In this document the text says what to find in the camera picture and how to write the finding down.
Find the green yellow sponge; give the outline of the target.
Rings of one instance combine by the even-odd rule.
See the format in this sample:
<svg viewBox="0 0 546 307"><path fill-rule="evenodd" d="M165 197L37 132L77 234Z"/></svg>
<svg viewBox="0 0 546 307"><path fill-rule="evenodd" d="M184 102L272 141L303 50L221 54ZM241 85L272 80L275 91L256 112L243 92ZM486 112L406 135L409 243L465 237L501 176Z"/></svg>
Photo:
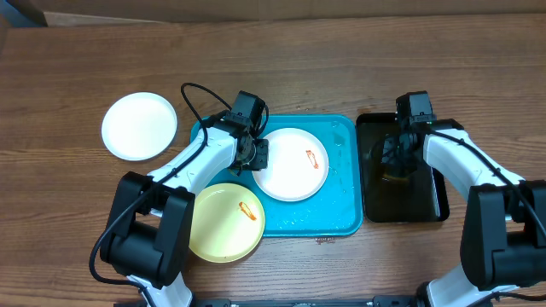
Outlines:
<svg viewBox="0 0 546 307"><path fill-rule="evenodd" d="M409 178L405 176L404 174L399 173L391 173L388 171L385 171L381 178L388 182L408 182Z"/></svg>

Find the white plate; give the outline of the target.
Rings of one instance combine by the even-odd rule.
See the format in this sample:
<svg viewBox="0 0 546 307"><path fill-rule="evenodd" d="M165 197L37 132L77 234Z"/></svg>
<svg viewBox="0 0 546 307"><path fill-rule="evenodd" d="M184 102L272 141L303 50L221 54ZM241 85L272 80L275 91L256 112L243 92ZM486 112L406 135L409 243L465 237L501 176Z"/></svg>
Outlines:
<svg viewBox="0 0 546 307"><path fill-rule="evenodd" d="M282 128L265 136L269 141L268 167L253 172L258 187L275 200L296 202L317 193L328 177L326 148L306 130ZM311 166L306 150L317 157L318 169Z"/></svg>
<svg viewBox="0 0 546 307"><path fill-rule="evenodd" d="M177 114L164 97L136 92L106 112L101 135L106 149L128 161L151 159L166 150L177 133Z"/></svg>

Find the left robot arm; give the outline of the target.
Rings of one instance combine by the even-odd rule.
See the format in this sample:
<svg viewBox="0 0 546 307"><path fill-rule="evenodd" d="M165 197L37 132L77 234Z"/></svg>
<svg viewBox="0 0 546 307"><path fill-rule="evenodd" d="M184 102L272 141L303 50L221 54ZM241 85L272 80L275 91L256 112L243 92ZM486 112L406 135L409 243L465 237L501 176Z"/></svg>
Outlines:
<svg viewBox="0 0 546 307"><path fill-rule="evenodd" d="M171 162L148 175L119 181L106 228L90 254L95 280L135 287L140 306L192 306L183 282L196 196L225 169L259 171L268 165L261 138L269 108L240 91L232 105L199 119L196 138Z"/></svg>

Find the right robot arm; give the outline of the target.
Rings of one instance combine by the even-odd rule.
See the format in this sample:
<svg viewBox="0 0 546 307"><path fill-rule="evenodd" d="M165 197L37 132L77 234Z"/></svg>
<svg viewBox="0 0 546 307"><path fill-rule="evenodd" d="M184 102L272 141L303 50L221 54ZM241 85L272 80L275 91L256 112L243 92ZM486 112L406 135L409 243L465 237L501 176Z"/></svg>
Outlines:
<svg viewBox="0 0 546 307"><path fill-rule="evenodd" d="M540 302L518 291L545 280L545 182L506 170L454 119L437 119L427 92L396 100L398 131L370 149L384 182L399 187L425 166L451 182L467 209L460 263L412 296L375 297L376 306L491 306L500 298Z"/></svg>

